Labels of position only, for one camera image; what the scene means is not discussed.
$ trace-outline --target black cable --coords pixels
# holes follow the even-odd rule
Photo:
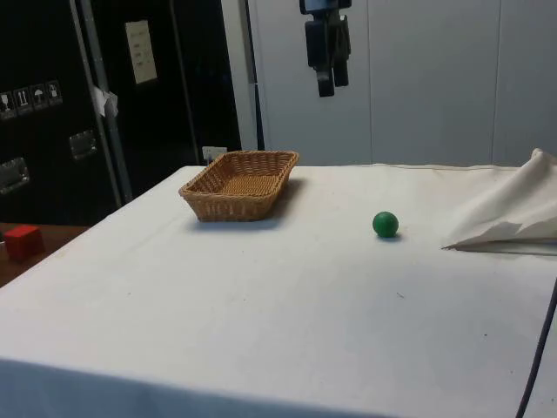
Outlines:
[[[551,329],[551,323],[555,315],[555,308],[557,307],[557,280],[555,280],[554,293],[549,301],[549,308],[547,309],[546,320],[543,323],[543,328],[541,329],[540,340],[538,341],[538,348],[536,349],[536,354],[534,356],[534,362],[532,363],[532,368],[530,369],[530,375],[528,376],[528,383],[526,384],[526,389],[522,395],[522,401],[520,401],[519,410],[516,413],[516,418],[522,418],[526,412],[528,403],[530,402],[530,396],[534,390],[534,383],[538,377],[538,371],[540,370],[541,357],[543,356],[543,351],[546,348],[547,337],[549,335],[549,330]]]

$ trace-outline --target sticker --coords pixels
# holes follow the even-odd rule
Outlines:
[[[125,24],[128,35],[128,46],[130,47],[131,65],[136,84],[157,79],[157,67],[151,45],[151,34],[149,33],[149,22],[128,22]]]
[[[60,83],[57,80],[49,81],[45,85],[46,87],[46,97],[49,100],[49,105],[61,105],[64,101],[62,100],[62,91],[60,90]]]
[[[14,98],[16,100],[18,115],[26,115],[27,113],[31,113],[33,111],[31,95],[29,94],[29,89],[27,87],[24,89],[14,90]]]
[[[46,97],[44,84],[31,86],[31,99],[33,100],[33,107],[36,111],[41,111],[42,109],[49,107],[49,100]]]
[[[11,91],[0,93],[0,120],[12,119],[16,116],[16,103]]]

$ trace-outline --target crumpled white cloth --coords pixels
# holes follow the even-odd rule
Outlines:
[[[530,160],[450,217],[443,247],[557,255],[557,158]]]

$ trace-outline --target white wall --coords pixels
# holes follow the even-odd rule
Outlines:
[[[334,98],[318,96],[298,1],[250,8],[268,149],[311,165],[519,165],[534,147],[557,153],[554,0],[353,2],[351,85]]]

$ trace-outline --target red block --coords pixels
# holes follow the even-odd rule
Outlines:
[[[21,225],[3,235],[11,260],[25,261],[44,251],[43,235],[36,226]]]

